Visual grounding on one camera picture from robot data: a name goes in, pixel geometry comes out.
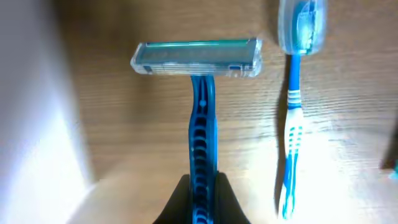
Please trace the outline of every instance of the wooden surface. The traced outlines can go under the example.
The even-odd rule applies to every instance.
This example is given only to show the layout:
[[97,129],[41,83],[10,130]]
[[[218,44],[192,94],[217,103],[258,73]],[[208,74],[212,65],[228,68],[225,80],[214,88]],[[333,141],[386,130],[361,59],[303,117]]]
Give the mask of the wooden surface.
[[[190,79],[136,74],[129,59],[137,43],[252,36],[264,39],[262,73],[251,80],[216,78],[219,168],[251,223],[276,222],[286,113],[277,1],[57,6],[99,180],[72,223],[152,223],[189,173]],[[397,12],[396,0],[329,1],[325,48],[302,62],[308,124],[298,223],[398,220],[398,183],[381,169],[397,141]]]

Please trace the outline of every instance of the razor grip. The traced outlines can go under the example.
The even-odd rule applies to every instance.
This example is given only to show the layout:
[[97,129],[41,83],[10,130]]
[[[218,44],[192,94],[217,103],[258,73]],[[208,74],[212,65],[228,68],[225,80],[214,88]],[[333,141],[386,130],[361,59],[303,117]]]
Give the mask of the razor grip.
[[211,75],[192,75],[191,79],[193,109],[188,135],[192,223],[212,224],[217,173],[215,83]]

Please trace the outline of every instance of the white wall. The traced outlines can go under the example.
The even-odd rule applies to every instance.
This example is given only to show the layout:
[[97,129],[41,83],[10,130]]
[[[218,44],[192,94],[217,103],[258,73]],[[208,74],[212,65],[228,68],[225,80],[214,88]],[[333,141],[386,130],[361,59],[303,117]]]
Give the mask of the white wall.
[[0,1],[0,223],[66,223],[92,188],[48,5]]

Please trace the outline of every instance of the toothbrush handle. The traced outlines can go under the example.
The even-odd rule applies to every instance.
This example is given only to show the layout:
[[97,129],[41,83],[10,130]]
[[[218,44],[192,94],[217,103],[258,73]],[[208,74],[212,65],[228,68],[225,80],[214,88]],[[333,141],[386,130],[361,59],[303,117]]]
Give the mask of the toothbrush handle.
[[215,83],[211,75],[191,76],[193,109],[189,124],[192,223],[213,223],[217,173]]
[[301,56],[292,55],[290,60],[289,90],[287,92],[287,116],[285,124],[286,166],[284,184],[279,202],[279,215],[288,220],[295,207],[296,166],[303,139],[303,109],[300,95]]
[[296,168],[303,137],[303,110],[301,108],[288,110],[285,125],[285,176],[279,202],[279,216],[284,220],[290,219],[294,213]]

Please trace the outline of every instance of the blue razor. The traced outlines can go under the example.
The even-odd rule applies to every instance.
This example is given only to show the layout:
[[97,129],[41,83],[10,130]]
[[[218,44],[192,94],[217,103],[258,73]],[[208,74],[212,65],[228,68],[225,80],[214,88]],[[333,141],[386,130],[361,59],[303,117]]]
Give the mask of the blue razor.
[[131,59],[131,66],[140,74],[191,76],[189,223],[213,224],[217,216],[218,151],[213,76],[257,76],[262,66],[261,45],[259,39],[143,43]]

